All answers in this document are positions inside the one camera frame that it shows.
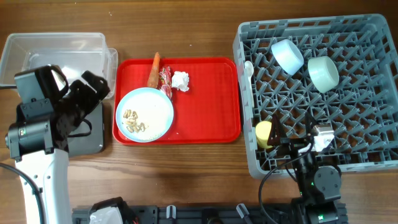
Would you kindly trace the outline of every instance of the yellow object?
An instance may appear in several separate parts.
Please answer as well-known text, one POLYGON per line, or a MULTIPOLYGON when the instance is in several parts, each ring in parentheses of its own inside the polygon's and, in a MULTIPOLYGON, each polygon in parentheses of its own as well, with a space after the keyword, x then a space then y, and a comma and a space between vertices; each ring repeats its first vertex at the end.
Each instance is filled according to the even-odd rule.
POLYGON ((271 132, 272 123, 269 121, 261 121, 256 125, 256 139, 258 145, 263 147, 264 149, 272 148, 272 146, 268 146, 268 137, 271 132))

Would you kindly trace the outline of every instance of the wooden table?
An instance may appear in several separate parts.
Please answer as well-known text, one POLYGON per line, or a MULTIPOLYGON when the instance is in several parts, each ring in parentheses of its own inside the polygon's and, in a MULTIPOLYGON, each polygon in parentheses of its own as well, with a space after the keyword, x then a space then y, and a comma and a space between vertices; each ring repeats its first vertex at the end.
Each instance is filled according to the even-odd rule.
MULTIPOLYGON (((15 32, 102 32, 120 62, 150 58, 156 51, 164 57, 233 58, 232 42, 242 22, 367 13, 384 14, 398 36, 396 1, 52 2, 0 4, 1 45, 15 32)), ((14 122, 18 102, 16 92, 1 92, 0 136, 14 122)), ((73 208, 117 196, 130 205, 258 204, 260 181, 249 175, 243 135, 231 144, 126 147, 111 135, 113 101, 105 106, 105 151, 70 161, 73 208)), ((0 161, 14 163, 3 138, 0 161)), ((0 169, 0 179, 0 223, 26 223, 19 178, 0 169)), ((397 171, 345 174, 342 202, 350 223, 397 223, 397 186, 397 171)), ((291 179, 270 180, 264 189, 265 202, 297 196, 291 179)))

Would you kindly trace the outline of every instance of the dish rack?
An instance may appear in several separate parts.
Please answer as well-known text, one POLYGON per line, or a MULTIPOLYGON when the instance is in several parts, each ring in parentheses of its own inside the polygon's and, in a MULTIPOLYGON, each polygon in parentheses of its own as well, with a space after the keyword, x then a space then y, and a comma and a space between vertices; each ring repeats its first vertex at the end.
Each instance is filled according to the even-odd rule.
MULTIPOLYGON (((243 106, 243 131, 250 174, 261 179, 290 160, 277 157, 256 142, 254 127, 276 114, 288 137, 305 135, 306 111, 331 124, 335 138, 318 162, 338 164, 343 172, 398 167, 398 59, 386 19, 379 14, 318 17, 242 23, 233 42, 243 106), (271 45, 291 40, 304 57, 304 66, 286 74, 271 45), (340 82, 319 93, 308 74, 308 60, 329 56, 340 82), (244 62, 251 61, 251 85, 244 62), (254 97, 254 107, 250 94, 254 97)), ((277 170, 273 177, 288 177, 277 170)))

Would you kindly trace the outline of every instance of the orange carrot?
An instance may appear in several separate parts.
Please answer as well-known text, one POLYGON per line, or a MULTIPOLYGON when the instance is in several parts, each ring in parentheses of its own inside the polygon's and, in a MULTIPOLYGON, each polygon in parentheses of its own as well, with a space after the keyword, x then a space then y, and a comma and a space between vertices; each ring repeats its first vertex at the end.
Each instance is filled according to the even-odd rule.
POLYGON ((149 78, 147 86, 151 88, 157 88, 157 84, 159 82, 159 62, 160 55, 156 52, 154 57, 154 63, 152 64, 152 68, 150 70, 149 78))

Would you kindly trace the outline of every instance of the round plate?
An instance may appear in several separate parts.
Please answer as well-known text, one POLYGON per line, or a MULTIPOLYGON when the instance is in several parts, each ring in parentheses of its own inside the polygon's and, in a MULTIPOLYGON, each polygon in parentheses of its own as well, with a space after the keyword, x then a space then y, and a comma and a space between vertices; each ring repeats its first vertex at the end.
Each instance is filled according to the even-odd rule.
POLYGON ((172 125, 173 104, 161 91, 154 88, 138 88, 129 92, 116 108, 116 124, 122 134, 135 142, 151 142, 162 137, 172 125), (135 111, 137 124, 144 123, 146 130, 130 133, 127 130, 126 110, 135 111))

